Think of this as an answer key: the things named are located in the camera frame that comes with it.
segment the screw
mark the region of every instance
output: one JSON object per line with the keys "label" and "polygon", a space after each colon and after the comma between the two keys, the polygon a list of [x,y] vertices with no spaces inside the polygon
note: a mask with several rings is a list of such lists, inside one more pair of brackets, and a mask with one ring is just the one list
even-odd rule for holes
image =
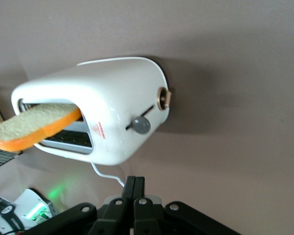
{"label": "screw", "polygon": [[121,205],[123,203],[123,201],[122,200],[118,200],[115,203],[116,203],[116,205]]}
{"label": "screw", "polygon": [[172,204],[172,205],[170,205],[170,209],[171,209],[172,211],[177,211],[177,210],[178,210],[178,205],[176,205],[176,204]]}
{"label": "screw", "polygon": [[90,207],[83,207],[82,208],[82,212],[87,212],[87,211],[89,211],[90,210]]}
{"label": "screw", "polygon": [[141,205],[145,205],[145,204],[147,204],[147,200],[144,199],[144,198],[142,198],[142,199],[140,199],[140,200],[138,201],[138,203],[141,204]]}

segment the toaster slot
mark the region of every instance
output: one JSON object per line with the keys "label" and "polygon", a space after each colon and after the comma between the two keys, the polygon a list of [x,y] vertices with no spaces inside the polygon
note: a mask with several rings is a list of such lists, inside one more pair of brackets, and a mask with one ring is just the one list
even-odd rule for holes
{"label": "toaster slot", "polygon": [[[41,103],[71,103],[65,99],[44,100],[43,102],[24,102],[23,99],[19,101],[20,112],[26,112],[27,110],[39,105]],[[51,136],[45,140],[42,140],[39,144],[45,147],[57,148],[66,151],[72,151],[82,154],[90,154],[94,149],[91,133],[88,128],[85,117],[82,117],[66,126],[62,131]]]}
{"label": "toaster slot", "polygon": [[[47,103],[64,103],[64,104],[68,104],[68,103],[71,103],[73,104],[72,102],[69,102],[68,100],[64,100],[64,99],[58,99],[56,100],[56,102],[47,102]],[[22,112],[26,112],[28,111],[29,109],[35,107],[36,105],[39,105],[39,104],[42,104],[42,103],[24,103],[23,100],[21,99],[19,101],[19,111],[22,113]],[[78,119],[77,121],[83,121],[83,116]]]}
{"label": "toaster slot", "polygon": [[86,132],[63,130],[41,141],[40,144],[83,154],[89,154],[93,151],[91,140]]}

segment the toaster knob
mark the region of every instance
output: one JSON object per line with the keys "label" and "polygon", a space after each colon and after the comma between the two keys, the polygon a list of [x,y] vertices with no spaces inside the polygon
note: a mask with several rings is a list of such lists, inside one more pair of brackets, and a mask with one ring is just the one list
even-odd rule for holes
{"label": "toaster knob", "polygon": [[150,130],[150,127],[150,122],[144,116],[137,117],[132,121],[132,128],[138,134],[146,134]]}

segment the red triangle sticker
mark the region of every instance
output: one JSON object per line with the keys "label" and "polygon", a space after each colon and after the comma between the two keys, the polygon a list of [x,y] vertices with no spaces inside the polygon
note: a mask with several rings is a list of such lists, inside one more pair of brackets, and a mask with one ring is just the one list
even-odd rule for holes
{"label": "red triangle sticker", "polygon": [[99,129],[98,124],[96,124],[95,126],[93,126],[92,130],[95,131],[99,136],[101,136],[101,132],[100,132],[100,129]]}

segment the warning label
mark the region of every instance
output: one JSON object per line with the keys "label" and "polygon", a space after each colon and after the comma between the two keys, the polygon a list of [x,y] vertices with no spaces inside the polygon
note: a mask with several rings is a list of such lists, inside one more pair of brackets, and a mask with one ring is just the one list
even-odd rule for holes
{"label": "warning label", "polygon": [[104,134],[104,131],[103,131],[103,128],[102,128],[102,125],[101,125],[100,121],[95,126],[93,126],[92,130],[95,131],[99,136],[106,139],[106,136]]}

